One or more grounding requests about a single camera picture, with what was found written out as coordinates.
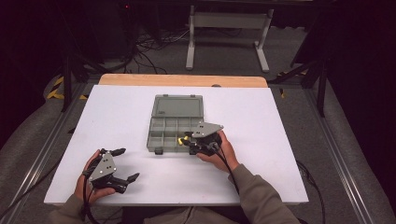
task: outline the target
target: metal frame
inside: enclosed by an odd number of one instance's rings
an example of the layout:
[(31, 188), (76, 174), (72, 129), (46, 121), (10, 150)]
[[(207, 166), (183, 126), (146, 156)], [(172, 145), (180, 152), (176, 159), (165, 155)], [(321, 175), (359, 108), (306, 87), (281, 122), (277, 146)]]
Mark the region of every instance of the metal frame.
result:
[(241, 13), (211, 13), (195, 12), (195, 7), (190, 9), (190, 42), (187, 51), (186, 69), (192, 70), (194, 64), (195, 52), (195, 27), (220, 27), (220, 28), (241, 28), (241, 29), (258, 29), (260, 30), (258, 40), (254, 42), (257, 56), (259, 57), (260, 66), (264, 73), (270, 71), (267, 60), (265, 59), (262, 47), (268, 29), (271, 24), (274, 11), (268, 10), (266, 14), (241, 14)]
[(308, 103), (311, 105), (310, 107), (312, 108), (312, 112), (315, 115), (315, 118), (317, 119), (324, 136), (326, 137), (326, 141), (329, 146), (330, 156), (332, 157), (334, 166), (341, 177), (341, 181), (346, 190), (346, 194), (352, 203), (353, 209), (355, 210), (359, 222), (364, 224), (374, 223), (366, 205), (364, 204), (361, 194), (359, 193), (355, 179), (349, 172), (349, 169), (347, 168), (347, 164), (344, 161), (341, 151), (337, 146), (334, 137), (332, 136), (332, 131), (327, 124), (326, 119), (323, 118), (316, 110), (315, 94), (312, 90), (304, 90), (304, 93), (308, 100)]

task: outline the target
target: black cable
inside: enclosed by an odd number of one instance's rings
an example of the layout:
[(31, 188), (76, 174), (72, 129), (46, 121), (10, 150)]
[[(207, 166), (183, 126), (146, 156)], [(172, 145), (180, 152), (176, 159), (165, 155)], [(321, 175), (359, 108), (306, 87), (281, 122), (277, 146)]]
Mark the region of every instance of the black cable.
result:
[(114, 217), (118, 212), (120, 212), (122, 210), (122, 208), (118, 209), (117, 211), (115, 211), (111, 216), (109, 216), (108, 218), (105, 219), (105, 222), (103, 224), (106, 224), (109, 220), (116, 220), (119, 219), (120, 217)]
[(90, 208), (90, 202), (87, 200), (87, 195), (86, 195), (86, 190), (87, 190), (87, 182), (88, 182), (88, 176), (84, 176), (84, 187), (82, 187), (82, 198), (84, 202), (84, 214), (87, 215), (87, 217), (90, 219), (90, 222), (93, 224), (100, 224), (98, 221), (95, 220), (95, 218), (92, 215), (91, 208)]
[[(118, 65), (112, 66), (112, 67), (108, 67), (106, 68), (106, 70), (108, 70), (109, 72), (114, 72), (116, 70), (119, 70), (123, 67), (126, 67), (126, 65), (128, 65), (128, 63), (130, 63), (132, 61), (134, 56), (129, 56), (125, 59), (125, 61), (123, 63), (120, 63)], [(90, 73), (100, 73), (100, 71), (97, 71), (96, 69), (91, 69), (91, 68), (85, 68), (88, 72)]]
[(137, 74), (140, 74), (140, 63), (134, 58), (134, 61), (136, 62), (136, 64), (137, 64)]
[(125, 66), (124, 66), (123, 74), (126, 74), (126, 64), (125, 64)]
[(90, 201), (90, 198), (91, 198), (91, 196), (92, 196), (92, 193), (93, 193), (93, 189), (91, 189), (90, 195), (88, 195), (88, 202)]
[(49, 171), (48, 171), (45, 175), (43, 175), (39, 180), (37, 180), (37, 181), (35, 182), (35, 184), (34, 184), (32, 187), (30, 187), (28, 190), (26, 190), (20, 197), (18, 197), (18, 198), (15, 200), (14, 203), (12, 203), (12, 204), (0, 215), (0, 220), (3, 219), (3, 217), (5, 217), (6, 214), (7, 214), (13, 207), (15, 207), (15, 205), (17, 205), (17, 204), (22, 200), (22, 198), (23, 198), (24, 196), (26, 196), (27, 194), (29, 194), (30, 192), (32, 192), (33, 189), (35, 189), (39, 184), (41, 184), (41, 182), (43, 182), (43, 180), (46, 179), (46, 178), (50, 175), (50, 173), (52, 173), (53, 170), (55, 170), (55, 168), (59, 165), (59, 163), (61, 163), (61, 160), (62, 160), (62, 157), (63, 157), (63, 156), (64, 156), (64, 155), (62, 155), (61, 158), (55, 162), (55, 164), (49, 169)]
[[(184, 33), (182, 35), (177, 36), (177, 34), (179, 32), (184, 32)], [(164, 49), (167, 46), (179, 41), (184, 35), (186, 35), (189, 32), (189, 30), (180, 30), (179, 32), (169, 33), (168, 36), (162, 38), (163, 43), (160, 46), (155, 47), (155, 48), (154, 48), (154, 44), (156, 43), (156, 41), (153, 38), (147, 36), (146, 34), (142, 34), (141, 36), (143, 36), (144, 38), (143, 39), (138, 38), (136, 41), (136, 45), (144, 48), (145, 49), (144, 52), (147, 52), (151, 49), (161, 50), (161, 49)]]
[(139, 54), (143, 55), (143, 56), (148, 60), (148, 62), (151, 63), (152, 68), (154, 68), (155, 74), (158, 74), (157, 67), (156, 67), (156, 66), (154, 65), (154, 63), (149, 59), (149, 57), (148, 57), (146, 54), (144, 54), (144, 53), (142, 53), (142, 52), (140, 52), (140, 51), (139, 51)]
[[(137, 61), (135, 61), (135, 62), (136, 62), (137, 65), (142, 65), (142, 66), (145, 66), (145, 67), (153, 67), (153, 66), (148, 65), (148, 64), (143, 64), (143, 63), (140, 63), (140, 62), (137, 62)], [(168, 72), (166, 72), (165, 69), (163, 69), (161, 67), (157, 67), (157, 66), (155, 66), (155, 68), (162, 70), (166, 75), (168, 75)]]
[(297, 160), (296, 160), (296, 162), (297, 162), (297, 166), (303, 171), (303, 175), (305, 175), (306, 179), (308, 180), (308, 183), (310, 185), (312, 185), (315, 188), (315, 190), (318, 192), (318, 196), (319, 196), (319, 199), (320, 199), (320, 205), (321, 205), (321, 208), (322, 208), (322, 223), (325, 224), (326, 223), (325, 207), (324, 207), (323, 198), (322, 198), (322, 195), (321, 195), (320, 190), (318, 188), (318, 185), (315, 182), (314, 177), (309, 173), (308, 169), (303, 165), (303, 163), (300, 162), (300, 161), (297, 161)]
[(233, 176), (233, 171), (231, 170), (230, 166), (228, 165), (227, 160), (225, 159), (224, 151), (222, 150), (221, 147), (220, 147), (219, 149), (220, 149), (221, 152), (223, 153), (224, 157), (222, 157), (216, 150), (215, 150), (215, 153), (216, 153), (216, 155), (218, 155), (218, 157), (220, 157), (220, 159), (224, 162), (225, 166), (227, 167), (228, 171), (230, 172), (231, 179), (233, 180), (233, 185), (235, 186), (236, 192), (239, 194), (239, 188), (238, 188), (238, 185), (236, 184), (235, 177)]

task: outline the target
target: white tabletop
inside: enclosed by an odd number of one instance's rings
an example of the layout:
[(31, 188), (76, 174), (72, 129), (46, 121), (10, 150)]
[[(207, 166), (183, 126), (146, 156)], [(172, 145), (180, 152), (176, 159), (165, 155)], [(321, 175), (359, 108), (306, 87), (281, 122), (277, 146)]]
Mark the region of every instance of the white tabletop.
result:
[(124, 194), (106, 205), (235, 205), (227, 174), (189, 153), (155, 155), (146, 147), (156, 94), (202, 95), (206, 122), (224, 126), (237, 159), (261, 175), (284, 203), (308, 202), (289, 140), (268, 88), (95, 86), (44, 203), (63, 204), (74, 192), (86, 161), (98, 148), (126, 152), (114, 158), (126, 179), (140, 173)]

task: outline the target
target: metal stand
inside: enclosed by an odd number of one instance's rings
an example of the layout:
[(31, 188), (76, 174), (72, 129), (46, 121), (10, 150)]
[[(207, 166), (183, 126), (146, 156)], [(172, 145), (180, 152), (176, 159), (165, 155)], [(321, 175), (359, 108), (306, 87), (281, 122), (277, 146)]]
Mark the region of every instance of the metal stand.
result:
[(265, 59), (262, 47), (265, 37), (271, 24), (274, 11), (268, 10), (267, 14), (240, 14), (240, 13), (212, 13), (212, 12), (195, 12), (195, 7), (191, 6), (190, 11), (190, 43), (187, 52), (186, 69), (192, 70), (194, 64), (195, 52), (195, 27), (220, 27), (220, 28), (240, 28), (240, 29), (258, 29), (260, 34), (258, 40), (254, 42), (257, 56), (264, 73), (269, 72), (267, 60)]
[(73, 34), (56, 2), (39, 1), (39, 3), (43, 9), (45, 20), (49, 22), (50, 28), (56, 32), (56, 39), (62, 53), (64, 77), (64, 107), (62, 112), (65, 112), (72, 102), (72, 74), (77, 82), (82, 83), (87, 82), (89, 79), (84, 64), (101, 73), (111, 72), (80, 55), (80, 50), (74, 42)]

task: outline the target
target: gray sleeve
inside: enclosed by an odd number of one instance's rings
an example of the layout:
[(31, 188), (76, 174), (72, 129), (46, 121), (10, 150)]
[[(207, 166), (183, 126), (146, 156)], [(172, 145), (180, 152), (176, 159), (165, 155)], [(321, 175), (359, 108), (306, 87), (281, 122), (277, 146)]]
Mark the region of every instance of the gray sleeve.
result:
[(83, 216), (81, 209), (82, 200), (78, 199), (74, 194), (70, 196), (67, 202), (58, 210), (49, 213), (48, 224), (82, 224)]
[(282, 203), (277, 191), (261, 176), (253, 175), (243, 164), (233, 170), (233, 175), (242, 209), (250, 223), (300, 223)]

